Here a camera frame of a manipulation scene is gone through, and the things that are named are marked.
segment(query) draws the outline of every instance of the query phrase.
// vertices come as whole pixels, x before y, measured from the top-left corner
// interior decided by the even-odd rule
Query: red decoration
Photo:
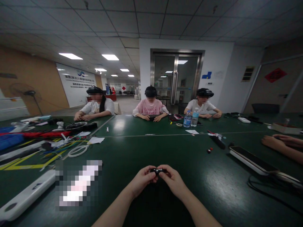
[[[282,78],[282,77],[285,76],[285,75],[287,75],[286,72],[284,72],[284,71],[281,70],[280,68],[277,68],[277,69],[275,69],[274,71],[272,71],[271,73],[267,74],[267,75],[265,76],[265,78],[266,78],[269,82],[273,83],[273,82],[275,82],[276,80]]]

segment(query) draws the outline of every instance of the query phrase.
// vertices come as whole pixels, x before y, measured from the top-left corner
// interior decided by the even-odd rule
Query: fan
[[[42,98],[41,95],[38,91],[35,91],[35,89],[27,84],[22,84],[22,83],[15,83],[11,84],[9,87],[10,92],[12,95],[16,97],[21,97],[23,100],[28,100],[31,101],[30,99],[34,99],[41,116],[43,116],[42,111],[38,105],[39,102],[41,102]]]

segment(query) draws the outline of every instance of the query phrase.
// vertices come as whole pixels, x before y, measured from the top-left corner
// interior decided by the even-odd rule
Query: water bottle
[[[197,122],[198,122],[198,118],[199,118],[199,108],[195,108],[195,111],[193,112],[193,117],[192,117],[192,121],[190,123],[190,126],[196,127]]]
[[[184,116],[183,126],[185,128],[189,128],[191,120],[192,120],[192,116],[190,115],[190,110],[189,110],[187,111],[187,114]]]

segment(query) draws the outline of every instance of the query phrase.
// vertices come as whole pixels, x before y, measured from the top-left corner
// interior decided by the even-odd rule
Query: black chair
[[[280,105],[276,104],[254,103],[252,108],[256,114],[278,114],[280,112]]]

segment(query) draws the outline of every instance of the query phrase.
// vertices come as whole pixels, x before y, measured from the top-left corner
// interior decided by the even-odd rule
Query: ceiling
[[[302,0],[0,0],[0,44],[126,83],[139,38],[267,46],[303,35]],[[58,53],[73,53],[70,60]],[[108,61],[101,54],[115,54]],[[130,72],[121,72],[127,68]]]

